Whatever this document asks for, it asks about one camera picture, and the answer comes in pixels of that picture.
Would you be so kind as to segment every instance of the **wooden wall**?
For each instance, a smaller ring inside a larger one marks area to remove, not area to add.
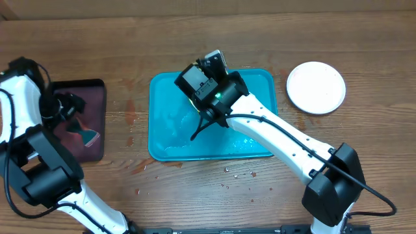
[[[416,0],[0,0],[8,20],[416,10]]]

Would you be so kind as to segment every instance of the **water spill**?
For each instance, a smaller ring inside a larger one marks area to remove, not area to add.
[[[141,173],[144,170],[147,169],[147,166],[149,166],[150,164],[157,162],[154,158],[150,157],[148,159],[144,159],[141,163],[139,163],[135,169],[132,171],[132,174],[137,174],[137,173]],[[183,163],[182,162],[161,162],[161,164],[163,166],[175,166],[177,168],[182,168]]]
[[[132,175],[137,174],[137,173],[141,173],[143,172],[146,167],[152,163],[154,163],[156,160],[152,157],[150,157],[149,159],[145,159],[142,162],[140,162],[135,169],[131,172]]]
[[[133,145],[133,140],[134,140],[134,138],[133,138],[132,136],[130,136],[130,137],[127,139],[127,142],[125,143],[125,146],[126,146],[126,147],[131,147],[131,146]]]
[[[125,122],[130,126],[133,126],[135,124],[135,120],[138,119],[138,115],[136,114],[135,109],[135,102],[131,98],[126,103],[124,118]]]

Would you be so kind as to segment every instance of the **plastic piece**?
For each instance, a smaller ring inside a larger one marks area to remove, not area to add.
[[[291,101],[311,114],[334,111],[346,94],[341,74],[322,62],[306,62],[297,66],[287,78],[286,87]]]
[[[271,74],[263,69],[237,71],[249,91],[266,108],[277,114]],[[153,158],[159,161],[194,161],[272,156],[250,137],[218,124],[208,127],[191,142],[190,137],[198,126],[200,115],[188,97],[174,84],[179,74],[161,73],[150,83],[149,152]]]

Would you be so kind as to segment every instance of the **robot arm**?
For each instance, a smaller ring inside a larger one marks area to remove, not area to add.
[[[302,204],[315,218],[311,226],[314,234],[340,233],[346,214],[363,188],[332,169],[326,172],[324,169],[326,162],[331,161],[365,183],[354,149],[347,144],[334,149],[303,134],[267,110],[249,93],[238,72],[228,73],[220,51],[214,51],[188,66],[175,84],[209,124],[218,123],[253,138],[299,177],[306,186]]]
[[[9,174],[8,183],[16,193],[31,205],[42,204],[68,213],[94,233],[142,234],[133,222],[88,187],[75,157],[51,133],[75,110],[82,112],[83,102],[71,94],[54,96],[45,89],[37,64],[25,58],[10,63],[10,69],[0,73],[0,88],[11,94],[16,115],[13,148],[6,161],[12,113],[10,100],[0,92],[0,175]],[[29,160],[36,159],[40,163],[35,167],[21,169]]]

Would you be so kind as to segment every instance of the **white paper plate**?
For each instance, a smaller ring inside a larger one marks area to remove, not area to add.
[[[334,111],[346,94],[341,74],[322,62],[306,62],[297,66],[287,78],[286,89],[292,102],[311,114]]]

